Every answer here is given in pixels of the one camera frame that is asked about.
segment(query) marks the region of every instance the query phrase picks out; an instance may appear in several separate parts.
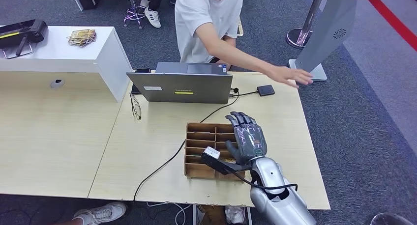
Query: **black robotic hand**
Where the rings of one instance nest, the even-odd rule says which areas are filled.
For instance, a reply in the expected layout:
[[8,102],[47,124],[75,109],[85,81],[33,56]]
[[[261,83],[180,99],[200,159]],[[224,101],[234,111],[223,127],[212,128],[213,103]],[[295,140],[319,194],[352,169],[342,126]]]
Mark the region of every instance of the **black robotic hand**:
[[256,121],[243,112],[230,112],[226,119],[233,125],[238,147],[235,148],[230,141],[226,147],[239,165],[246,165],[253,158],[265,156],[267,143],[262,128]]

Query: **red stripe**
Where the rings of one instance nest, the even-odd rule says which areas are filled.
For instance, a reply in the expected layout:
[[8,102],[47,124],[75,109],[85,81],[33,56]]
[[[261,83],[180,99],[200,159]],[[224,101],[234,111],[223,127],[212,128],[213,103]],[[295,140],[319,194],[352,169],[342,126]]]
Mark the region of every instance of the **red stripe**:
[[392,13],[381,0],[368,0],[401,37],[417,51],[417,36]]

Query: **shoe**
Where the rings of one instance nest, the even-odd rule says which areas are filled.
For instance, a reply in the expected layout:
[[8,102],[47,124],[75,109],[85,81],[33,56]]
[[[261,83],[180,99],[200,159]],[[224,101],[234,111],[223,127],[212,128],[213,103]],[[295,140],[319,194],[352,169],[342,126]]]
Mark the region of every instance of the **shoe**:
[[146,18],[149,20],[149,23],[154,26],[155,28],[160,28],[161,23],[159,21],[159,15],[157,11],[153,11],[149,9],[149,6],[145,9]]
[[114,221],[126,213],[126,205],[122,202],[108,203],[102,207],[83,209],[75,213],[74,218],[81,218],[83,225],[98,225]]
[[149,0],[141,0],[141,6],[148,7],[149,6]]

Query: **robotic arm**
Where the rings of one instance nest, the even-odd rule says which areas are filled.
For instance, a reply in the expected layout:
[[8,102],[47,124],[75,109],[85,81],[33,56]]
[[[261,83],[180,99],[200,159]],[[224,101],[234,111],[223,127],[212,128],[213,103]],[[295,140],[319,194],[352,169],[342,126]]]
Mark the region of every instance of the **robotic arm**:
[[[266,157],[267,143],[261,127],[242,112],[227,115],[234,128],[238,147],[230,141],[226,147],[236,159],[235,164],[219,160],[220,153],[207,147],[202,161],[222,174],[233,173],[251,185],[250,198],[257,210],[274,225],[316,225],[307,210],[307,205],[297,193],[297,185],[283,176],[279,164]],[[237,172],[249,170],[252,182],[240,177]]]

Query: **smartphone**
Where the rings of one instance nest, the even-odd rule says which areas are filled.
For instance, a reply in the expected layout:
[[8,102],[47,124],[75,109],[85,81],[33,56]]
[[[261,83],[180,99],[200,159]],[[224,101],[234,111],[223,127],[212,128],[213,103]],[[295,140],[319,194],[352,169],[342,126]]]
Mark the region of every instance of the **smartphone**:
[[[150,73],[150,69],[137,69],[135,73]],[[132,94],[133,95],[141,94],[141,92],[138,90],[138,88],[135,85],[132,86]]]

